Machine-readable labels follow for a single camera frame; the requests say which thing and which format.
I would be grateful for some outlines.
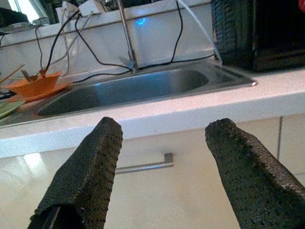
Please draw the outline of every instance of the faucet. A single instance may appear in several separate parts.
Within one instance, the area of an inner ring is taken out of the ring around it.
[[[125,12],[124,12],[124,7],[123,7],[123,4],[122,4],[122,0],[117,0],[117,2],[118,2],[118,7],[119,7],[120,15],[121,15],[121,18],[122,18],[122,22],[123,22],[123,28],[124,28],[124,32],[125,32],[127,45],[128,45],[129,59],[133,63],[132,73],[137,73],[138,72],[137,58],[136,58],[135,52],[132,48],[132,42],[130,40],[129,30],[128,30],[128,27],[127,27],[127,20],[126,20],[126,17],[125,17]]]

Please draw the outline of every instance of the black textured gripper pad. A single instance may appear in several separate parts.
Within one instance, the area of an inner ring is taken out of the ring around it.
[[[205,132],[242,229],[304,228],[305,188],[255,136],[230,119]]]
[[[103,118],[58,169],[33,217],[73,206],[87,229],[102,229],[121,147],[121,126]]]

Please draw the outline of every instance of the orange bowl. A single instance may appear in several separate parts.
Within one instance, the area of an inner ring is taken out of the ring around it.
[[[61,72],[47,74],[46,77],[39,76],[37,80],[32,82],[23,79],[8,85],[1,85],[1,88],[16,92],[24,97],[36,96],[53,90],[60,75]]]

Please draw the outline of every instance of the green plate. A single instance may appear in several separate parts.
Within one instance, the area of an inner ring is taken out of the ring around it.
[[[16,110],[24,103],[25,101],[18,101],[14,103],[0,102],[0,118],[8,115],[10,112]]]

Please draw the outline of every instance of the white wall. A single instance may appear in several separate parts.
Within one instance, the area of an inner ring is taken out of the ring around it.
[[[209,34],[212,35],[210,4],[202,4],[193,7],[192,9],[207,27]],[[184,29],[177,49],[177,59],[205,56],[207,54],[208,40],[186,10],[182,10],[182,16]],[[146,23],[141,27],[137,25],[137,19],[128,21],[139,65],[144,66],[157,62],[169,61],[180,31],[178,11],[175,10],[156,14],[145,17],[145,19]],[[68,34],[68,43],[70,43],[74,36],[74,32]],[[97,56],[104,62],[121,63],[118,59],[119,56],[128,58],[127,44],[121,22],[87,29],[83,32],[83,36],[96,52]],[[3,38],[3,41],[8,42],[7,39],[10,39],[10,37],[13,39],[12,36],[7,36]],[[43,65],[47,63],[53,39],[54,37],[41,39]],[[60,37],[54,50],[53,59],[61,57],[64,53],[65,46],[62,37]],[[69,74],[105,70],[108,72],[110,70],[109,66],[98,64],[84,46],[84,43],[79,39],[74,44],[70,59]],[[29,74],[37,73],[40,69],[39,60],[40,53],[36,41],[3,47],[2,50],[0,50],[0,71],[2,71],[3,75],[6,75],[17,65],[25,63],[25,69]],[[66,60],[61,61],[60,63],[53,65],[50,68],[50,72],[59,70],[65,72],[66,64]],[[124,69],[117,69],[117,72],[122,71],[124,71]]]
[[[0,0],[0,7],[11,10],[8,0]]]

